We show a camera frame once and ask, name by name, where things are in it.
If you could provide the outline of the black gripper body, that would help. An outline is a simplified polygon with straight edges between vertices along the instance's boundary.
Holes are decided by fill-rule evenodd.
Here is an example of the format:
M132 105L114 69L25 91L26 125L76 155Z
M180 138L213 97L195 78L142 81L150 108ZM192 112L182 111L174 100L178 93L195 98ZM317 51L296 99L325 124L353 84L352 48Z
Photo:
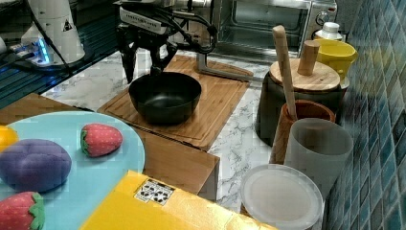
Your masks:
M118 1L116 5L120 52L136 52L139 48L158 52L162 46L169 52L177 51L177 45L169 41L177 33L172 13L174 1Z

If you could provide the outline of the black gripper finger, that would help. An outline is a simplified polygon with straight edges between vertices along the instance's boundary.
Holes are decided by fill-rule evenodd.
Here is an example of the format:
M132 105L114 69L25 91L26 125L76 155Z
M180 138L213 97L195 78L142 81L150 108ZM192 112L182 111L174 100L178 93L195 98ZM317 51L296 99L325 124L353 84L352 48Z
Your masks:
M169 65L172 58L176 54L176 47L172 44L166 45L167 55L164 58L160 57L160 48L153 47L150 50L150 57L152 65L150 67L150 74L153 77L160 76L163 70Z
M134 78L137 49L138 47L135 44L132 44L131 46L125 46L121 51L122 65L127 83L131 83Z

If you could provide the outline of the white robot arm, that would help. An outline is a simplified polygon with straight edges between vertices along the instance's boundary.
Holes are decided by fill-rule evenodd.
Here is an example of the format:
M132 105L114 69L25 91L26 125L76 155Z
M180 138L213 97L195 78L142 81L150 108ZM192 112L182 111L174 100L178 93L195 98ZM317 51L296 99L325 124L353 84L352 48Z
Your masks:
M34 48L34 64L40 67L62 65L68 68L82 60L85 50L75 27L69 0L26 0L33 25L21 38ZM173 0L119 0L116 14L117 47L122 56L126 79L133 81L137 50L150 52L150 72L156 76L167 67L177 52L169 41Z

